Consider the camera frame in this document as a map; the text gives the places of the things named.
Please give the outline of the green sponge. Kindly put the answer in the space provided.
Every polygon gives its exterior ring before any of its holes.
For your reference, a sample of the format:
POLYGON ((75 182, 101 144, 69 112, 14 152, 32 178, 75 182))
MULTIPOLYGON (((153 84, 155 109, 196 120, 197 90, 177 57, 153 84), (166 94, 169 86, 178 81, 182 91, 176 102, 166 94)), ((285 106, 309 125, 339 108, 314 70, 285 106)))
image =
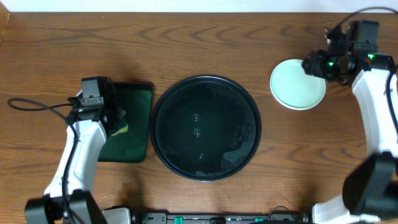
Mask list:
POLYGON ((120 122, 116 125, 116 127, 113 128, 113 129, 109 132, 109 134, 110 134, 110 136, 116 136, 116 135, 118 135, 118 134, 122 134, 122 133, 126 133, 126 132, 128 132, 128 124, 127 124, 127 122, 126 122, 124 119, 122 119, 122 120, 120 120, 120 122))

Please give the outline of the mint green plate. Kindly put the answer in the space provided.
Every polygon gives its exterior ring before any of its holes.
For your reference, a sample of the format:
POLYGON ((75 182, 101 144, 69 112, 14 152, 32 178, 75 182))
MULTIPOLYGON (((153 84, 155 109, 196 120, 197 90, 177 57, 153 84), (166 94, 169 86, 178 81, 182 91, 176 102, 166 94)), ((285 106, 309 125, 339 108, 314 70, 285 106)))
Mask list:
POLYGON ((326 93, 324 79, 306 75, 303 60, 290 59, 278 64, 270 77, 273 97, 292 110, 309 110, 319 104, 326 93))

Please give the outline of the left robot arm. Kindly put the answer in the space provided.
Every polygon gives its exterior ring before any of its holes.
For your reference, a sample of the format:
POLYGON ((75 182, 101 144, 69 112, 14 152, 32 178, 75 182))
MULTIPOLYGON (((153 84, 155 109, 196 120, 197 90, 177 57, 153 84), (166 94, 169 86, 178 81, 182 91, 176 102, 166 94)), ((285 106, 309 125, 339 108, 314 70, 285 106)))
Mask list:
POLYGON ((126 112, 115 103, 116 88, 109 78, 84 78, 81 85, 81 92, 70 98, 67 142, 58 169, 43 197, 25 206, 28 223, 106 223, 91 192, 107 138, 128 130, 126 112))

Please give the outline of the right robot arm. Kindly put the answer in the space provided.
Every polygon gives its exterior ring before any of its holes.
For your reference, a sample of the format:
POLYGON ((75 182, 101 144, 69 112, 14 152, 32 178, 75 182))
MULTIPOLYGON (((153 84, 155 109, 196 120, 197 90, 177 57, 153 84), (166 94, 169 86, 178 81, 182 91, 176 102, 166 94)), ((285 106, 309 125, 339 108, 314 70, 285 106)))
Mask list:
POLYGON ((397 67, 390 55, 330 56, 315 50, 307 75, 346 82, 358 102, 367 158, 344 181, 341 195, 312 207, 313 223, 376 223, 397 218, 397 67))

